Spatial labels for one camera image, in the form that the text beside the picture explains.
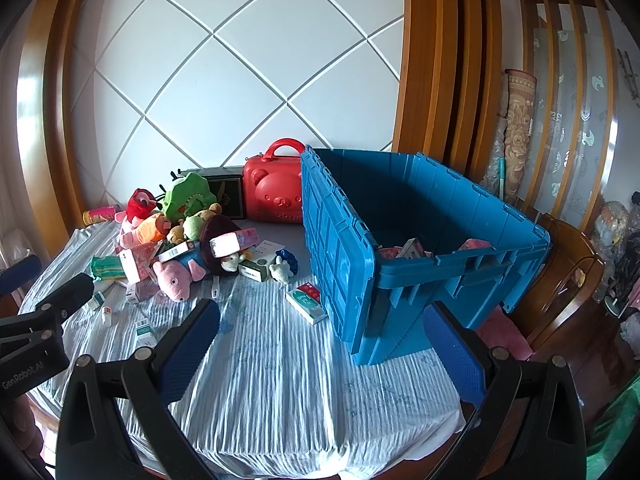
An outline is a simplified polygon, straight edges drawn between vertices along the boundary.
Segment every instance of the chair back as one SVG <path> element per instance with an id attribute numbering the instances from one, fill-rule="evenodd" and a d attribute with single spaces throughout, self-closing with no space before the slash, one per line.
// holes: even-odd
<path id="1" fill-rule="evenodd" d="M 578 229 L 548 214 L 538 223 L 548 231 L 551 249 L 510 314 L 534 351 L 593 295 L 604 272 L 604 262 Z"/>

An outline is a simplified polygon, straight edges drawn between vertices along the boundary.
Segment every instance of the pink box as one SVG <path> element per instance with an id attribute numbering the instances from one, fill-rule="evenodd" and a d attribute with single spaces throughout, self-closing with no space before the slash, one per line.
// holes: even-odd
<path id="1" fill-rule="evenodd" d="M 241 229 L 212 238 L 209 242 L 211 254 L 214 258 L 222 258 L 233 253 L 239 253 L 260 241 L 258 231 L 254 228 Z"/>
<path id="2" fill-rule="evenodd" d="M 382 249 L 378 249 L 378 253 L 383 258 L 395 258 L 398 256 L 400 249 L 402 249 L 402 247 L 384 247 Z"/>
<path id="3" fill-rule="evenodd" d="M 139 283 L 149 277 L 149 265 L 157 250 L 157 242 L 147 242 L 146 244 L 120 251 L 118 256 L 129 283 Z"/>
<path id="4" fill-rule="evenodd" d="M 406 258 L 407 260 L 415 260 L 417 258 L 424 258 L 426 256 L 424 249 L 418 238 L 409 238 L 404 246 L 400 249 L 400 252 L 396 258 Z"/>
<path id="5" fill-rule="evenodd" d="M 129 303 L 140 303 L 140 301 L 146 301 L 155 296 L 158 292 L 160 292 L 158 284 L 147 279 L 139 283 L 129 283 L 125 295 Z"/>

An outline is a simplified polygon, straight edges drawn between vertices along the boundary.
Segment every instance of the small white plush toy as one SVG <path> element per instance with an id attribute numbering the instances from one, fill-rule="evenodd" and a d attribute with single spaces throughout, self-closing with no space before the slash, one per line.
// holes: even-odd
<path id="1" fill-rule="evenodd" d="M 276 262 L 269 266 L 269 272 L 273 276 L 273 279 L 278 283 L 287 284 L 293 277 L 293 272 L 289 267 L 289 262 L 283 260 L 282 256 L 276 256 Z"/>
<path id="2" fill-rule="evenodd" d="M 247 257 L 250 255 L 250 251 L 244 250 L 240 251 L 239 253 L 233 253 L 229 256 L 224 256 L 223 258 L 220 258 L 220 266 L 222 266 L 224 270 L 228 270 L 228 272 L 236 272 L 236 270 L 238 270 L 238 265 L 240 265 L 240 262 L 247 259 Z"/>

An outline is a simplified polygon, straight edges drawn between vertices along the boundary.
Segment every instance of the metal bolt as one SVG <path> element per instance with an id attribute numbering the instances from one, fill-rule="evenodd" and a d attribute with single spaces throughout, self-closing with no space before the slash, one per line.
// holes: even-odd
<path id="1" fill-rule="evenodd" d="M 491 350 L 491 354 L 498 359 L 498 361 L 506 361 L 509 358 L 509 351 L 501 346 L 497 346 Z"/>
<path id="2" fill-rule="evenodd" d="M 91 356 L 88 354 L 81 355 L 76 359 L 76 366 L 85 367 L 91 362 Z"/>
<path id="3" fill-rule="evenodd" d="M 566 359 L 561 355 L 554 355 L 551 358 L 551 362 L 555 364 L 558 368 L 564 368 L 566 366 Z"/>
<path id="4" fill-rule="evenodd" d="M 151 348 L 149 348 L 148 346 L 138 348 L 134 356 L 138 361 L 145 361 L 146 359 L 149 359 L 151 357 Z"/>

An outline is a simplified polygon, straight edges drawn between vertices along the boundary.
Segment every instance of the blue gripper pad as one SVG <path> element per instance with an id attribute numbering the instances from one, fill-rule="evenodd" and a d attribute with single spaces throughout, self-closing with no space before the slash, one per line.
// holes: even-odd
<path id="1" fill-rule="evenodd" d="M 436 307 L 435 304 L 425 307 L 422 317 L 424 333 L 438 354 L 460 398 L 478 409 L 486 396 L 485 371 L 488 372 L 491 366 L 488 349 L 479 338 L 478 341 L 469 341 L 468 339 L 478 336 L 473 331 L 463 328 L 452 314 L 448 310 L 445 313 L 444 309 L 446 307 Z M 478 346 L 478 342 L 484 349 L 471 348 Z M 485 354 L 480 357 L 478 354 L 482 350 Z"/>
<path id="2" fill-rule="evenodd" d="M 152 370 L 165 405 L 180 400 L 220 328 L 220 309 L 200 300 L 180 326 L 169 329 L 156 345 Z"/>
<path id="3" fill-rule="evenodd" d="M 25 259 L 13 264 L 7 270 L 0 271 L 0 296 L 11 294 L 29 280 L 38 277 L 42 270 L 39 257 L 30 254 Z"/>

